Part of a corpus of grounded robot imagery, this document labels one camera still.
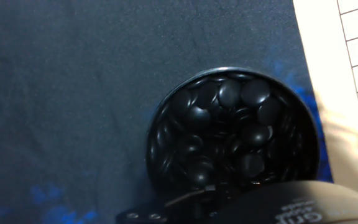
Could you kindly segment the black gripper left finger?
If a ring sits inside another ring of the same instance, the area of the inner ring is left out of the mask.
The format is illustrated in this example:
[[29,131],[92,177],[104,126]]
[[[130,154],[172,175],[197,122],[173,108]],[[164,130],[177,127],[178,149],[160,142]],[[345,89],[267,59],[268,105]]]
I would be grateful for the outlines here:
[[218,202],[230,202],[240,196],[240,190],[230,182],[216,184],[216,195]]

